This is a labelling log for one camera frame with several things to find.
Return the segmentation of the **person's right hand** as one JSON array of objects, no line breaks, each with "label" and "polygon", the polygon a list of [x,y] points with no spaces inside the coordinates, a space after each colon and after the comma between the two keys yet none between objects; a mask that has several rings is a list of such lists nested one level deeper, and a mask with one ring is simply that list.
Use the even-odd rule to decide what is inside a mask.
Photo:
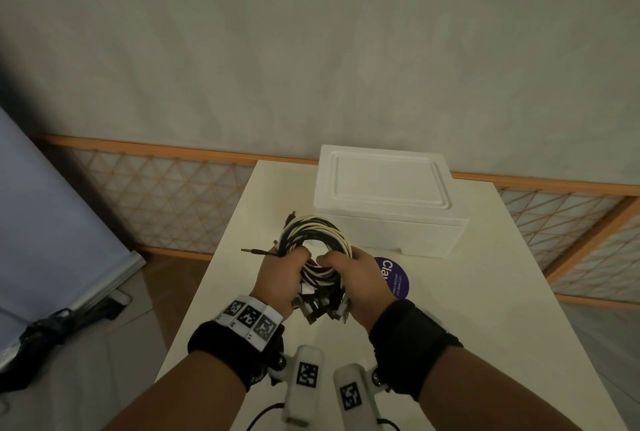
[{"label": "person's right hand", "polygon": [[380,269],[368,252],[356,250],[355,280],[342,280],[353,318],[370,333],[381,314],[396,298],[389,290]]}]

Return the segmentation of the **person's left hand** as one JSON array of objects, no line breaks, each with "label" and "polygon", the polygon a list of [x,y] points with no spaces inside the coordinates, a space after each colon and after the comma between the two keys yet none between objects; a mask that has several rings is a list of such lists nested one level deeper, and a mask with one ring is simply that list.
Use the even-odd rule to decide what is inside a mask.
[{"label": "person's left hand", "polygon": [[279,256],[264,256],[251,297],[274,308],[287,320],[294,311],[293,301],[300,293],[300,280],[290,280],[276,272]]}]

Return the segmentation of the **person's left forearm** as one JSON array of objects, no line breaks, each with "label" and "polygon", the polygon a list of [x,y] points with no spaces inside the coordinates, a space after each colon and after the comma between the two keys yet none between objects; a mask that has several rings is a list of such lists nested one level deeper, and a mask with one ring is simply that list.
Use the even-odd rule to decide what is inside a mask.
[{"label": "person's left forearm", "polygon": [[103,431],[229,431],[247,391],[225,363],[192,352]]}]

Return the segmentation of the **person's right forearm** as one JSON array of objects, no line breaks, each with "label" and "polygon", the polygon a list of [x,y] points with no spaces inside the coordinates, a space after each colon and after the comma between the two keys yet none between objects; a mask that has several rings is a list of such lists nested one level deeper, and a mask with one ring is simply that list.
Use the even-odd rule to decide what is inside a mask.
[{"label": "person's right forearm", "polygon": [[430,370],[419,404],[436,431],[582,431],[538,395],[455,346]]}]

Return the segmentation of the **purple round sticker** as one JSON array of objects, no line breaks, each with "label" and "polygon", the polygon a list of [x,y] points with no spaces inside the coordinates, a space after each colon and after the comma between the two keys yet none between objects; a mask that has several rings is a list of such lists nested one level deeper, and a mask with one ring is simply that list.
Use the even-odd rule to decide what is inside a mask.
[{"label": "purple round sticker", "polygon": [[410,282],[406,271],[393,259],[374,257],[389,290],[395,298],[404,300],[410,292]]}]

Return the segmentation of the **white marker tag strip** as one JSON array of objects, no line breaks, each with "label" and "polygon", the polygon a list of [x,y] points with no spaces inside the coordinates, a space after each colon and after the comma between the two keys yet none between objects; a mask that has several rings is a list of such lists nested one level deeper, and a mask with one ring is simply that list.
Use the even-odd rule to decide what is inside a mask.
[{"label": "white marker tag strip", "polygon": [[213,322],[230,329],[258,352],[263,352],[283,330],[283,316],[249,295],[238,295]]}]

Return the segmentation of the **white foam box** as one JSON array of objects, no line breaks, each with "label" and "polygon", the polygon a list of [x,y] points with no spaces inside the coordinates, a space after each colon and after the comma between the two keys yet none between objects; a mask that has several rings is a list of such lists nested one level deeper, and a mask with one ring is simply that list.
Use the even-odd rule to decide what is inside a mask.
[{"label": "white foam box", "polygon": [[468,203],[459,200],[314,201],[314,209],[353,246],[418,257],[448,257],[470,221]]}]

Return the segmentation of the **black right wristband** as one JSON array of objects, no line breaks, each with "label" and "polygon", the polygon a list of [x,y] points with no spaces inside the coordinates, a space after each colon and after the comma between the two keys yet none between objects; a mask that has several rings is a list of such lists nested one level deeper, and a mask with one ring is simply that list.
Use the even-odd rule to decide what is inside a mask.
[{"label": "black right wristband", "polygon": [[410,300],[394,301],[369,332],[378,376],[399,395],[419,400],[422,387],[437,360],[460,340]]}]

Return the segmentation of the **black wristband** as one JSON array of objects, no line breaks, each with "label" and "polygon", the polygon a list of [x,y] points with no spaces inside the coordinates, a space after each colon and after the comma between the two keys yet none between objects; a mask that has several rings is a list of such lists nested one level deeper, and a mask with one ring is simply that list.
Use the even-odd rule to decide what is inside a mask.
[{"label": "black wristband", "polygon": [[265,377],[268,365],[276,363],[284,352],[284,330],[280,324],[264,349],[258,350],[230,328],[214,321],[204,322],[189,339],[187,351],[203,352],[218,359],[240,379],[248,393],[252,385]]},{"label": "black wristband", "polygon": [[399,395],[419,400],[422,387],[437,360],[460,340],[410,300],[394,301],[369,332],[378,376]]}]

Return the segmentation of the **black left wristband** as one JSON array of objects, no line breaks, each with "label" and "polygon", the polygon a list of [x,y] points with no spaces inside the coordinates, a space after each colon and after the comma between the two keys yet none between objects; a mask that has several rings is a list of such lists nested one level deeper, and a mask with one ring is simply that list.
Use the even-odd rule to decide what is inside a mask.
[{"label": "black left wristband", "polygon": [[265,377],[268,365],[276,363],[284,352],[284,330],[280,324],[264,349],[258,350],[230,328],[214,321],[204,322],[189,339],[187,351],[203,352],[218,359],[240,379],[248,393],[252,385]]}]

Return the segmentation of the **orange wooden lattice fence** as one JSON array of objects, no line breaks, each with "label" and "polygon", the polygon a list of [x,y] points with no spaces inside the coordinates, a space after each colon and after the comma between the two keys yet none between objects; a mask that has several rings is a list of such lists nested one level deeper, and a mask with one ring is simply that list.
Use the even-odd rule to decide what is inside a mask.
[{"label": "orange wooden lattice fence", "polygon": [[[145,252],[210,260],[259,161],[317,160],[41,135]],[[492,184],[557,299],[640,311],[640,185],[452,172]]]}]

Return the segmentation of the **pale blue board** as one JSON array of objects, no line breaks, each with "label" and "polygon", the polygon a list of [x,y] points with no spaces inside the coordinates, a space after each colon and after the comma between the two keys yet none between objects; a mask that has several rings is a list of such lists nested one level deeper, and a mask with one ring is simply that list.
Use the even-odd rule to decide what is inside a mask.
[{"label": "pale blue board", "polygon": [[144,265],[0,107],[0,370],[28,324],[93,306]]}]

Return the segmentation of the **black folded umbrella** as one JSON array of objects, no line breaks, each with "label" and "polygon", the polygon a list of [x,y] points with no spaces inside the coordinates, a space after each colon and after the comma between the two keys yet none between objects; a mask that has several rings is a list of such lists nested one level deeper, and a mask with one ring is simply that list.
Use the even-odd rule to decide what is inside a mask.
[{"label": "black folded umbrella", "polygon": [[131,301],[115,290],[87,309],[64,308],[30,323],[19,337],[17,354],[0,370],[0,398],[28,388],[56,349],[87,327],[115,320]]}]

